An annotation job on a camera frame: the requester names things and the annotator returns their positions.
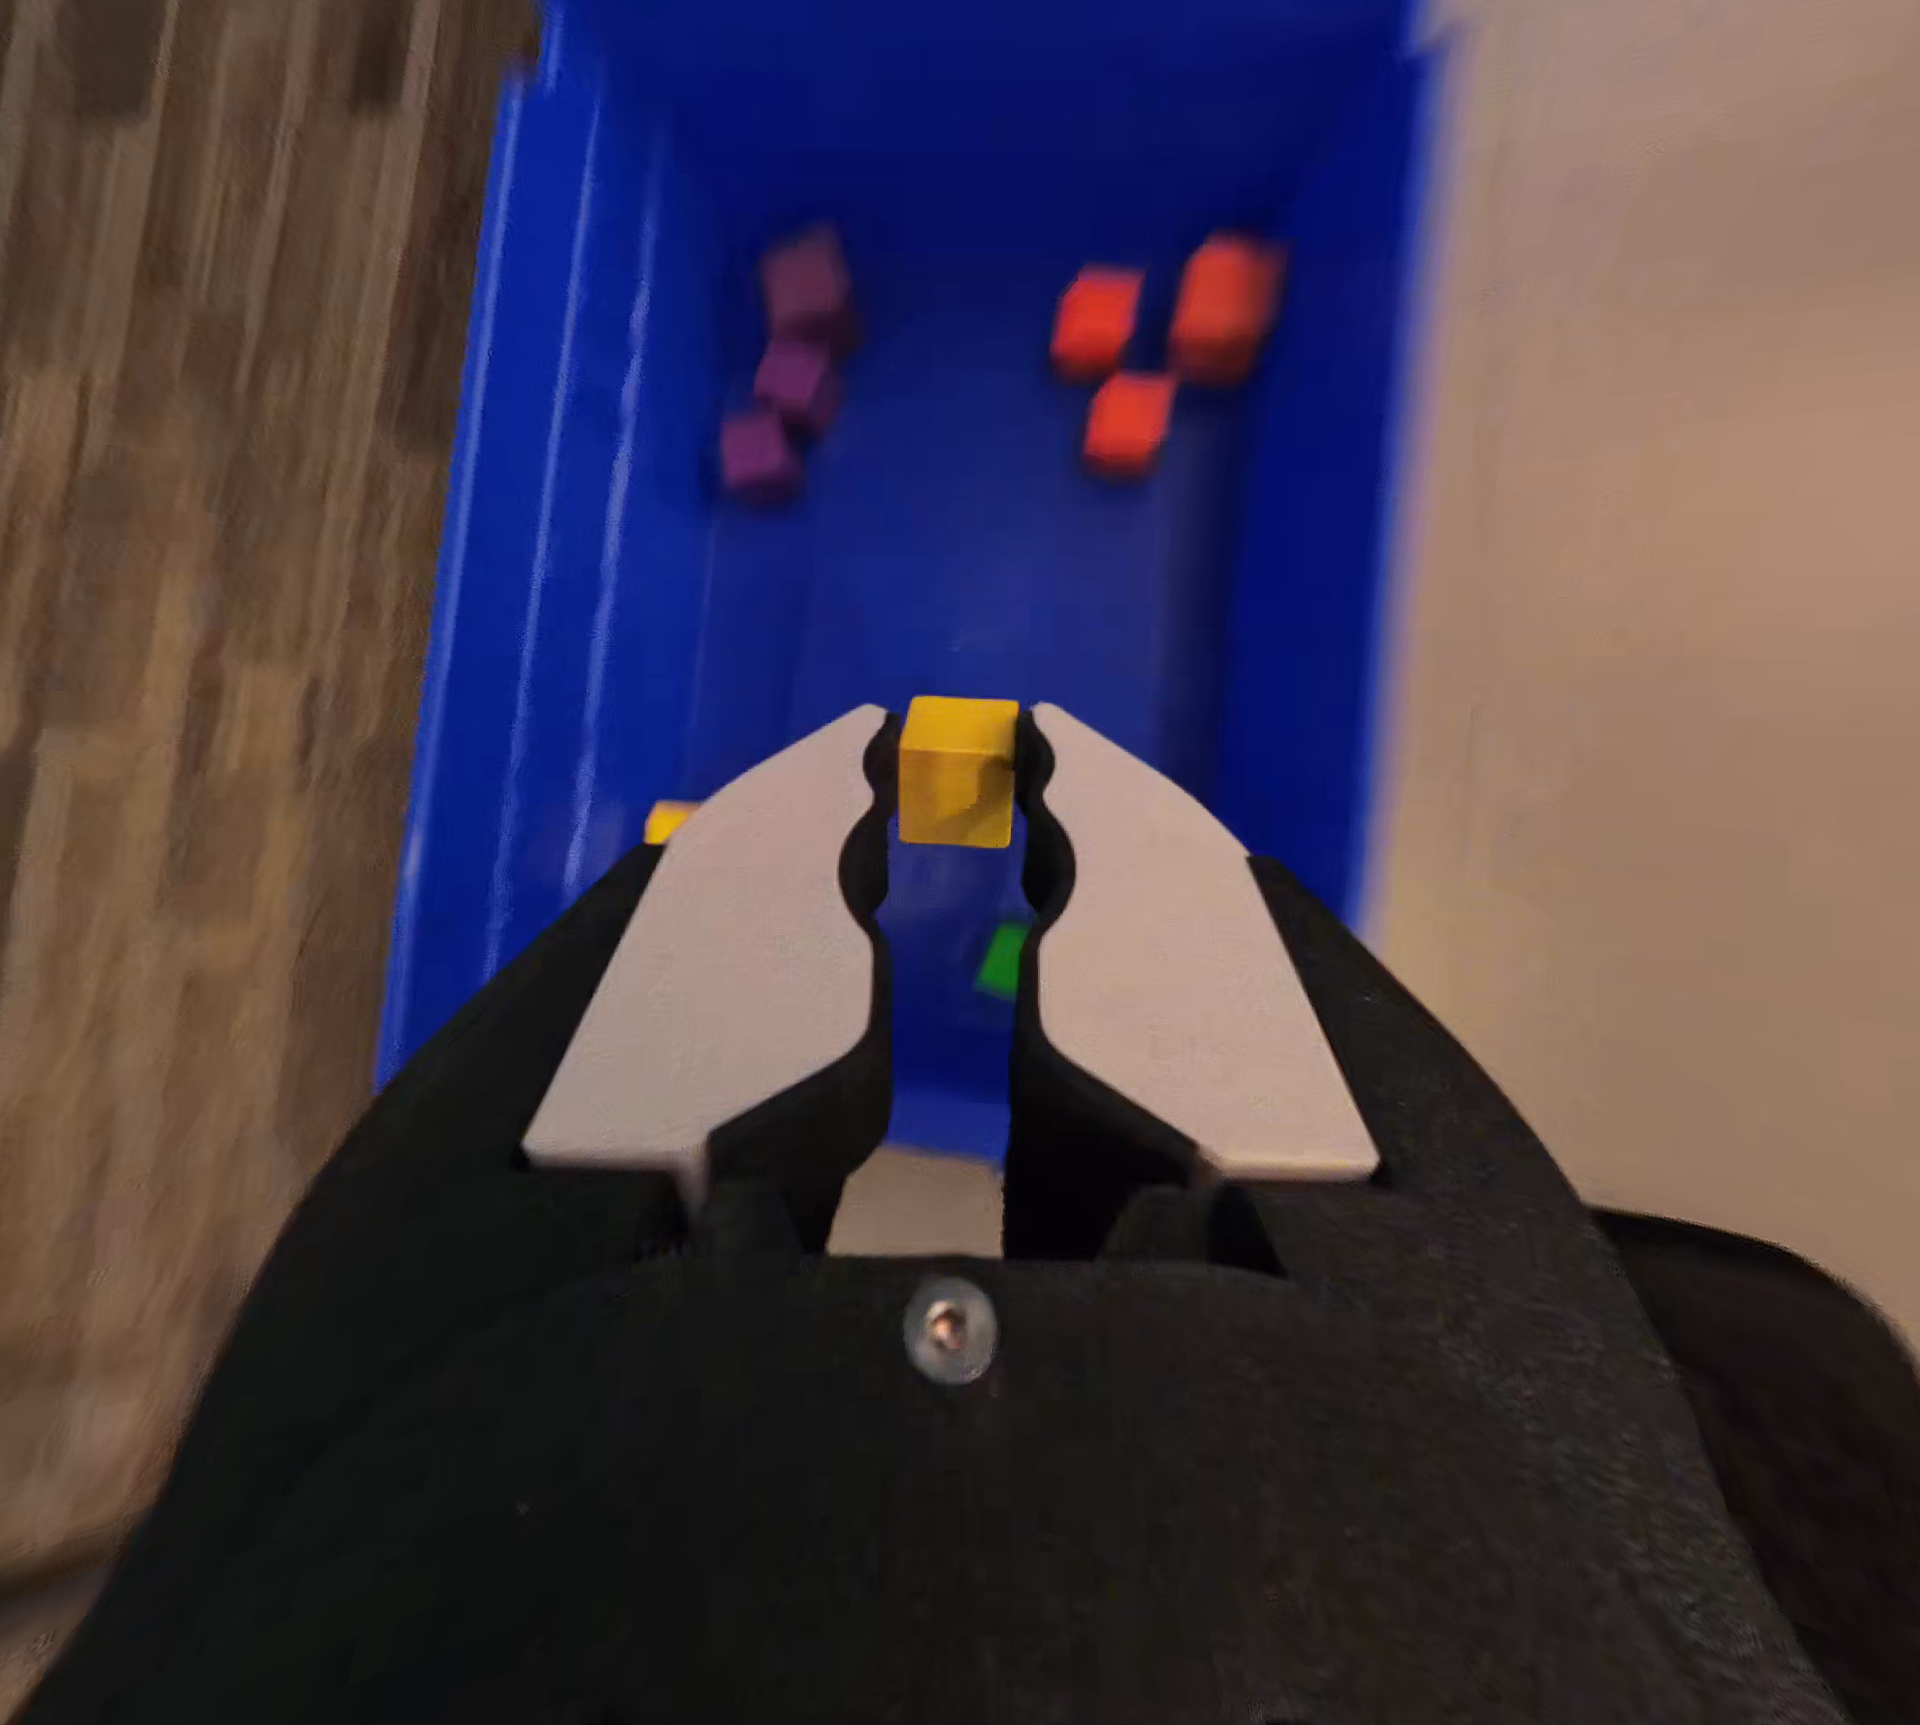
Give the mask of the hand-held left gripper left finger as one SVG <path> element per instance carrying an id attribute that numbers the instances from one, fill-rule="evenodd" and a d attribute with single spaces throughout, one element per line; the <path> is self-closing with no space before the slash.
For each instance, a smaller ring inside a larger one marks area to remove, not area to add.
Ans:
<path id="1" fill-rule="evenodd" d="M 828 1243 L 895 1112 L 898 736 L 859 705 L 657 851 L 521 1140 L 531 1168 L 652 1175 L 692 1220 L 747 1187 Z"/>

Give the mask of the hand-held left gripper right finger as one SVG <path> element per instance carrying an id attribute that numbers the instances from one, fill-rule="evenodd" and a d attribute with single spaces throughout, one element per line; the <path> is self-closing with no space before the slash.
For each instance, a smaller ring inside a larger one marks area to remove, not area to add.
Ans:
<path id="1" fill-rule="evenodd" d="M 1021 717 L 1008 1246 L 1101 1246 L 1145 1192 L 1364 1185 L 1381 1148 L 1256 876 L 1201 801 L 1062 705 Z"/>

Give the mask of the blue plastic bin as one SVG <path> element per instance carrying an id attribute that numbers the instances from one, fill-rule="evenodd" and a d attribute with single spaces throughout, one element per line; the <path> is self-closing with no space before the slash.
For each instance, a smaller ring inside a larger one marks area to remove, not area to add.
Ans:
<path id="1" fill-rule="evenodd" d="M 501 95 L 375 1080 L 639 844 L 851 710 L 1062 705 L 1350 924 L 1375 820 L 1426 0 L 541 0 Z M 838 230 L 861 333 L 805 488 L 722 489 L 767 248 Z M 1216 230 L 1289 249 L 1241 386 L 1082 463 L 1048 338 Z"/>

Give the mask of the red wooden cube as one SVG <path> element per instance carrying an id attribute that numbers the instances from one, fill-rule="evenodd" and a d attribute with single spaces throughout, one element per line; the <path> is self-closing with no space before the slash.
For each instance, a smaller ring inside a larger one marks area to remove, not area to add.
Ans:
<path id="1" fill-rule="evenodd" d="M 1179 391 L 1181 379 L 1165 369 L 1108 373 L 1088 402 L 1082 465 L 1118 481 L 1151 476 L 1162 458 Z"/>
<path id="2" fill-rule="evenodd" d="M 1166 335 L 1168 369 L 1184 386 L 1229 390 L 1260 365 L 1280 318 L 1289 249 L 1216 230 L 1188 256 Z"/>
<path id="3" fill-rule="evenodd" d="M 1118 372 L 1140 319 L 1146 271 L 1131 266 L 1086 263 L 1066 281 L 1048 338 L 1055 373 L 1092 383 Z"/>

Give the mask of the purple wooden cube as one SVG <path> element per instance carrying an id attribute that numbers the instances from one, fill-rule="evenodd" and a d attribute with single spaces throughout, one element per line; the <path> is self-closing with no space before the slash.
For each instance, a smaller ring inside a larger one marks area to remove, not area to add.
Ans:
<path id="1" fill-rule="evenodd" d="M 827 342 L 806 335 L 774 335 L 769 339 L 754 373 L 753 394 L 756 402 L 800 437 L 818 437 L 841 410 L 843 364 Z"/>
<path id="2" fill-rule="evenodd" d="M 805 453 L 785 418 L 767 406 L 724 415 L 718 433 L 722 489 L 743 506 L 780 506 L 805 488 Z"/>
<path id="3" fill-rule="evenodd" d="M 808 224 L 771 244 L 756 268 L 769 338 L 846 358 L 861 333 L 851 270 L 832 224 Z"/>

